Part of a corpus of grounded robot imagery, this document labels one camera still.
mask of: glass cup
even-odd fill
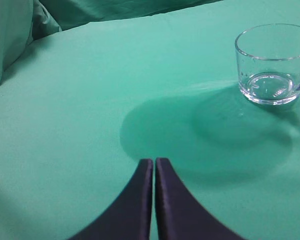
[[[300,94],[300,26],[274,23],[235,40],[240,91],[258,104],[280,105]]]

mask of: green tablecloth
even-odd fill
[[[243,237],[300,240],[300,99],[260,108],[236,86],[234,39],[267,23],[300,25],[300,1],[226,0],[33,42],[0,86],[0,240],[70,237],[158,156]]]

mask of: wrinkled fabric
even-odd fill
[[[0,81],[29,42],[32,17],[33,0],[0,0]]]
[[[89,22],[166,13],[219,0],[41,0],[63,30]]]
[[[34,40],[62,31],[59,24],[39,0],[33,0],[32,21],[32,37]]]
[[[60,31],[39,0],[0,0],[0,83],[28,44]]]

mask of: cup rim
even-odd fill
[[[269,26],[269,25],[287,25],[287,26],[294,26],[294,27],[299,27],[299,28],[300,28],[300,25],[288,24],[288,23],[269,23],[269,24],[262,24],[262,25],[254,26],[254,27],[251,27],[251,28],[249,28],[249,29],[247,29],[247,30],[241,32],[241,33],[236,37],[236,39],[235,39],[235,41],[234,41],[235,49],[236,49],[240,54],[242,54],[242,55],[244,55],[244,56],[251,57],[251,58],[254,58],[254,59],[258,59],[258,60],[266,60],[266,61],[288,61],[288,60],[300,58],[300,55],[298,55],[298,56],[286,57],[286,58],[267,58],[267,57],[263,57],[263,56],[255,56],[255,55],[251,55],[251,54],[249,54],[249,53],[243,51],[243,50],[238,46],[238,40],[239,40],[239,38],[240,38],[243,34],[249,32],[249,31],[251,31],[251,30],[253,30],[253,29],[255,29],[255,28],[264,27],[264,26]]]

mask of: table surface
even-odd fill
[[[33,42],[0,86],[0,240],[70,237],[156,157],[243,237],[300,240],[300,98],[265,108],[237,87],[235,37],[267,23],[300,25],[300,0],[225,0]]]

